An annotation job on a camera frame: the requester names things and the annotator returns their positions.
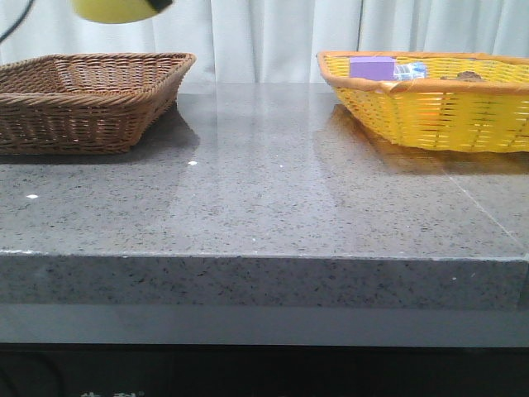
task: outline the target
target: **wicker basket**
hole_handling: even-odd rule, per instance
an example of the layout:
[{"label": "wicker basket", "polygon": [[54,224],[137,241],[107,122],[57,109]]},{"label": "wicker basket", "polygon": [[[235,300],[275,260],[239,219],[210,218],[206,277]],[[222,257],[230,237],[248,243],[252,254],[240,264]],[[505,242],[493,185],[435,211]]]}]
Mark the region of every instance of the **wicker basket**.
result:
[{"label": "wicker basket", "polygon": [[47,55],[0,66],[0,153],[108,154],[175,99],[191,54]]},{"label": "wicker basket", "polygon": [[[349,77],[350,56],[420,60],[427,79]],[[392,143],[433,151],[529,151],[529,60],[485,54],[344,52],[318,54],[323,78],[362,124]],[[473,70],[485,82],[450,80]]]}]

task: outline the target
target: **white curtain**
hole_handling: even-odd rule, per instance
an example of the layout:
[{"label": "white curtain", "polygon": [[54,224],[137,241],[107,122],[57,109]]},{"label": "white curtain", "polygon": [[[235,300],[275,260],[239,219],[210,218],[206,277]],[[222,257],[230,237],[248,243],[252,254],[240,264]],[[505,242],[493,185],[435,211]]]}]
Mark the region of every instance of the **white curtain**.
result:
[{"label": "white curtain", "polygon": [[[25,1],[0,0],[0,31]],[[127,25],[76,17],[37,0],[0,45],[0,63],[76,52],[184,51],[186,81],[321,82],[320,50],[481,51],[529,55],[528,0],[175,0]]]}]

